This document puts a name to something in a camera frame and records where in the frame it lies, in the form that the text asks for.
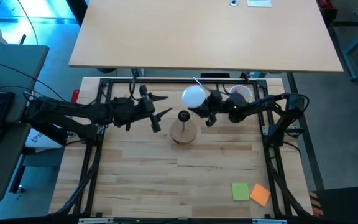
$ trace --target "orange sticky note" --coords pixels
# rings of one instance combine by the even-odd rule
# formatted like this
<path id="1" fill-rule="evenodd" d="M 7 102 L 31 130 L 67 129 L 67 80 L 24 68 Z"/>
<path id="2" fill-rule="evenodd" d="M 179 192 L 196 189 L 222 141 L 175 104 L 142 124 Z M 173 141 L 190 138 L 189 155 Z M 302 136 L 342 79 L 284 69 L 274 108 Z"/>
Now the orange sticky note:
<path id="1" fill-rule="evenodd" d="M 264 187 L 262 187 L 259 184 L 256 184 L 250 198 L 261 204 L 261 206 L 265 206 L 267 203 L 267 200 L 270 197 L 270 191 L 266 190 Z"/>

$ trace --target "green sticky note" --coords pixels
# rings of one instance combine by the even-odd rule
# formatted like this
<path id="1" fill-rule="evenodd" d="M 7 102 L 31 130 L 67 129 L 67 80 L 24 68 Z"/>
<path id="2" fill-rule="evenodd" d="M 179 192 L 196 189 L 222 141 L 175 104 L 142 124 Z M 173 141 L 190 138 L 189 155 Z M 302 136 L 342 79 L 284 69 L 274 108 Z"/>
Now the green sticky note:
<path id="1" fill-rule="evenodd" d="M 249 200 L 249 190 L 247 183 L 231 183 L 233 200 Z"/>

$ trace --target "sticky note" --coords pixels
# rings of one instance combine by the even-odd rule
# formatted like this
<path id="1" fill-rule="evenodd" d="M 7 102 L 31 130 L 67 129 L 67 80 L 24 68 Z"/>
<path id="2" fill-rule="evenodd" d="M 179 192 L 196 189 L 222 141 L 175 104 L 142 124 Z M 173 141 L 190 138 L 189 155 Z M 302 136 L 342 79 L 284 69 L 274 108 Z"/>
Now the sticky note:
<path id="1" fill-rule="evenodd" d="M 233 200 L 249 200 L 249 190 L 247 183 L 231 183 Z"/>
<path id="2" fill-rule="evenodd" d="M 256 202 L 258 202 L 259 204 L 261 204 L 261 206 L 265 206 L 267 203 L 267 200 L 270 197 L 270 191 L 266 190 L 261 185 L 256 184 L 250 197 L 253 200 L 255 200 Z"/>

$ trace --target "desk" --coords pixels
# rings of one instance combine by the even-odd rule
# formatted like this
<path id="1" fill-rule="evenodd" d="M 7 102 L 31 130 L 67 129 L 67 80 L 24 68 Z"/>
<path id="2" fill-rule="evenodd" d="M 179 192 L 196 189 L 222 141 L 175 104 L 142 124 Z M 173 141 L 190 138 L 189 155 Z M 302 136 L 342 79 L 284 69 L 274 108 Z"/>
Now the desk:
<path id="1" fill-rule="evenodd" d="M 47 46 L 0 44 L 0 63 L 18 69 L 32 78 L 38 78 L 48 51 L 49 47 Z M 34 85 L 35 81 L 33 79 L 0 66 L 0 87 L 21 86 L 32 90 Z M 15 93 L 14 104 L 6 117 L 6 121 L 8 123 L 19 122 L 27 104 L 27 100 L 23 97 L 23 92 L 26 90 L 22 88 L 3 88 L 1 91 Z"/>
<path id="2" fill-rule="evenodd" d="M 48 51 L 47 46 L 0 44 L 0 63 L 18 69 L 33 78 L 38 78 Z M 23 86 L 32 90 L 34 85 L 35 81 L 29 77 L 0 66 L 0 87 Z M 7 116 L 7 122 L 13 124 L 0 144 L 0 201 L 5 196 L 17 160 L 30 131 L 29 124 L 17 123 L 20 121 L 27 104 L 27 100 L 22 95 L 26 90 L 3 88 L 1 91 L 14 92 L 15 98 Z"/>
<path id="3" fill-rule="evenodd" d="M 173 109 L 162 118 L 162 130 L 158 133 L 151 131 L 147 119 L 133 123 L 129 132 L 113 126 L 106 130 L 92 214 L 103 212 L 105 217 L 151 218 L 260 218 L 266 213 L 272 214 L 271 199 L 266 207 L 252 200 L 232 200 L 232 182 L 247 182 L 250 190 L 256 183 L 269 188 L 258 116 L 233 124 L 227 115 L 218 114 L 218 121 L 210 128 L 204 120 L 192 116 L 198 125 L 197 137 L 188 145 L 178 145 L 168 133 L 178 112 L 186 109 L 181 94 L 189 84 L 147 84 L 147 80 L 152 79 L 144 80 L 149 92 L 169 96 L 167 100 L 155 102 L 156 110 Z M 284 92 L 281 79 L 266 81 L 270 94 Z M 84 78 L 78 102 L 86 104 L 95 99 L 98 84 L 99 78 Z M 112 90 L 113 97 L 129 93 L 127 83 L 115 83 Z M 135 92 L 135 97 L 139 97 L 138 91 Z M 286 141 L 296 144 L 293 139 Z M 82 144 L 66 147 L 51 212 L 61 208 L 77 187 L 84 152 Z M 311 213 L 298 151 L 284 145 L 280 152 L 288 188 Z M 279 190 L 277 192 L 283 211 L 282 197 Z M 82 208 L 86 197 L 84 194 Z"/>
<path id="4" fill-rule="evenodd" d="M 238 1 L 92 0 L 70 66 L 343 71 L 315 0 Z"/>

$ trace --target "wooden stand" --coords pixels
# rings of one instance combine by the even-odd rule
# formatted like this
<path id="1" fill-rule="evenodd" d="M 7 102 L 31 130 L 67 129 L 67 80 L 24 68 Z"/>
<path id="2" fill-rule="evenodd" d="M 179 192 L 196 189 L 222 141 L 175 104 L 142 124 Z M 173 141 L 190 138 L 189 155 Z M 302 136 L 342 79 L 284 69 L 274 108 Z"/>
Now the wooden stand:
<path id="1" fill-rule="evenodd" d="M 196 138 L 197 127 L 190 120 L 189 112 L 179 112 L 178 120 L 174 121 L 171 125 L 170 134 L 172 139 L 178 144 L 188 144 Z"/>

